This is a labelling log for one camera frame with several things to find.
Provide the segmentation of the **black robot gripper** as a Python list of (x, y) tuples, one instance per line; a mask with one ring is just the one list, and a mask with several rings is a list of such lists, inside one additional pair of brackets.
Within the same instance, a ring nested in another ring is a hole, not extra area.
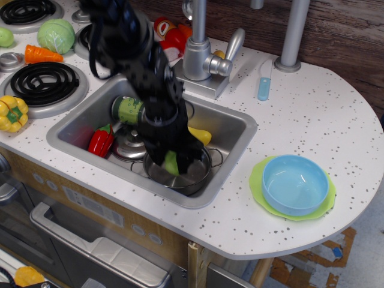
[(186, 174), (194, 160), (200, 160), (203, 143), (188, 130), (188, 113), (186, 102), (181, 99), (176, 105), (176, 112), (170, 119), (151, 116), (147, 107), (137, 129), (144, 140), (146, 151), (158, 166), (164, 162), (168, 151), (176, 152), (179, 174)]

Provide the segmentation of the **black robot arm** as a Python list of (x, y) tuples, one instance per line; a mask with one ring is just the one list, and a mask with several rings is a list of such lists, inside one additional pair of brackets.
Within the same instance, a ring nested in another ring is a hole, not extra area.
[(92, 73), (97, 74), (95, 65), (100, 63), (127, 78), (145, 108), (137, 130), (149, 156), (162, 165), (173, 151), (179, 173), (186, 173), (194, 160), (201, 159), (203, 143), (188, 130), (184, 84), (154, 40), (150, 22), (128, 1), (81, 1), (80, 7), (92, 22)]

